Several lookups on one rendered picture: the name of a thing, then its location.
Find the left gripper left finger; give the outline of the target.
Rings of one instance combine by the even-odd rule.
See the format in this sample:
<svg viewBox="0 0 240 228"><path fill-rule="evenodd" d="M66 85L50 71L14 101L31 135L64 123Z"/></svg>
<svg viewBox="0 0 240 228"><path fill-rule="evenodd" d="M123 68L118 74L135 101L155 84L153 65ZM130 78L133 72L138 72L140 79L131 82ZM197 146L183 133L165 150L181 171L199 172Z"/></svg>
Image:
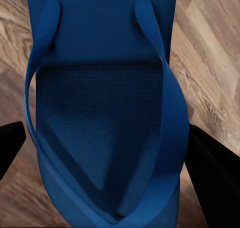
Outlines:
<svg viewBox="0 0 240 228"><path fill-rule="evenodd" d="M0 181L26 140L21 121L0 127Z"/></svg>

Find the sandal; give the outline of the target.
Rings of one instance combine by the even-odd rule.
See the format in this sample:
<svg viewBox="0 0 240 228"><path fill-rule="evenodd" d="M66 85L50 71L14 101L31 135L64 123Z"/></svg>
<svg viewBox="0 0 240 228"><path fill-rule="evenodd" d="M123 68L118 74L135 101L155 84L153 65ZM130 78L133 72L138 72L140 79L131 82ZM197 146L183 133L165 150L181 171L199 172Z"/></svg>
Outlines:
<svg viewBox="0 0 240 228"><path fill-rule="evenodd" d="M175 8L28 0L24 118L45 190L72 228L177 228L190 123L170 68Z"/></svg>

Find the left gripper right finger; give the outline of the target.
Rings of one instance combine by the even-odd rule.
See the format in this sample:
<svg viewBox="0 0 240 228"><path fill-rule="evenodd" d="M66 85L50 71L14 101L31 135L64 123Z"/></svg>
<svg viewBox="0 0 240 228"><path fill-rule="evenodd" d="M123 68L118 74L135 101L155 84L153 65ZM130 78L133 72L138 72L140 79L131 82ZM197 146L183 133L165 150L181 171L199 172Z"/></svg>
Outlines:
<svg viewBox="0 0 240 228"><path fill-rule="evenodd" d="M240 228L240 156L190 123L184 162L208 228Z"/></svg>

